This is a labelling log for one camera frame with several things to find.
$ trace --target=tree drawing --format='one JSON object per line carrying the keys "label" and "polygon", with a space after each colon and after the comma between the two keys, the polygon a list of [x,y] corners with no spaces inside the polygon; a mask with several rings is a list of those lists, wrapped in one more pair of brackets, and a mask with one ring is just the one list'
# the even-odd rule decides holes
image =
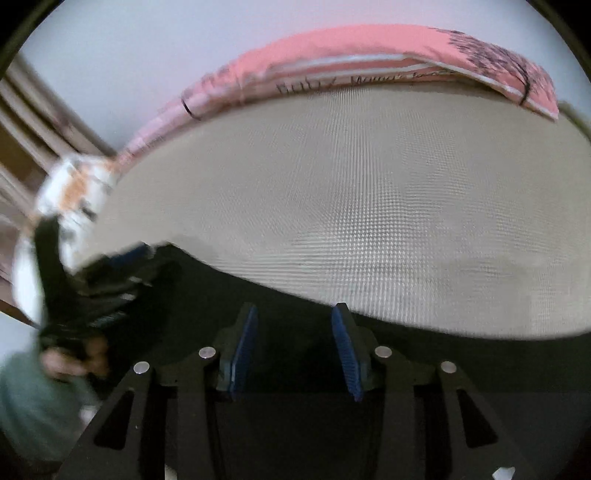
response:
{"label": "tree drawing", "polygon": [[462,52],[478,73],[498,80],[501,72],[509,72],[524,85],[524,95],[520,105],[530,93],[541,93],[553,89],[552,79],[546,71],[522,55],[506,48],[478,40],[457,30],[440,30],[449,35],[449,44]]}

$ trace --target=black metal bracket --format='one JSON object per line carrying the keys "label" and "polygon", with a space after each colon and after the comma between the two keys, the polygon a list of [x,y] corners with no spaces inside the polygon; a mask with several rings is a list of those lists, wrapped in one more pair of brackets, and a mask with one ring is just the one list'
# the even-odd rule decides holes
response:
{"label": "black metal bracket", "polygon": [[[147,362],[136,364],[83,433],[57,480],[162,478],[159,452],[163,448],[155,427],[163,416],[158,411],[161,389],[177,391],[178,478],[224,478],[211,406],[214,401],[234,400],[243,389],[257,321],[256,307],[244,304],[234,326],[221,330],[214,346],[204,346],[162,368],[154,369]],[[454,363],[411,362],[395,349],[380,345],[370,330],[357,327],[345,304],[333,310],[333,332],[348,390],[359,408],[365,393],[371,399],[383,397],[379,440],[372,446],[365,470],[371,473],[369,478],[431,478],[420,465],[424,458],[417,454],[421,446],[417,443],[416,389],[426,386],[440,392],[441,408],[436,414],[445,427],[435,441],[449,445],[450,452],[449,464],[436,478],[537,479],[493,409]],[[124,430],[112,434],[120,428],[117,425],[124,425]]]}

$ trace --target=silver bolt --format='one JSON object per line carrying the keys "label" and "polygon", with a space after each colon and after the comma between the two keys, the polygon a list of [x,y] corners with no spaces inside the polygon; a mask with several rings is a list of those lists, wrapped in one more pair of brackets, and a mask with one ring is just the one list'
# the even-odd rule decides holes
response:
{"label": "silver bolt", "polygon": [[150,370],[150,364],[148,362],[137,362],[134,365],[134,372],[138,375],[144,374],[148,370]]}
{"label": "silver bolt", "polygon": [[457,367],[454,362],[449,362],[445,360],[444,362],[441,362],[441,370],[443,370],[447,374],[454,374],[457,371]]}
{"label": "silver bolt", "polygon": [[199,350],[199,356],[203,359],[208,359],[216,354],[216,349],[212,346],[204,346],[201,350]]}
{"label": "silver bolt", "polygon": [[389,358],[392,355],[392,349],[385,345],[377,346],[374,352],[380,358]]}

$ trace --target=person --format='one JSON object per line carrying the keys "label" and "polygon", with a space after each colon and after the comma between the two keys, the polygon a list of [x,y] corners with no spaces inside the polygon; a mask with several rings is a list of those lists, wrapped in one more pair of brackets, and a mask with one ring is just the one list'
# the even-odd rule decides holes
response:
{"label": "person", "polygon": [[109,374],[105,337],[90,338],[85,350],[81,361],[60,348],[41,351],[34,342],[0,369],[3,479],[48,477],[72,450],[99,406],[87,376]]}

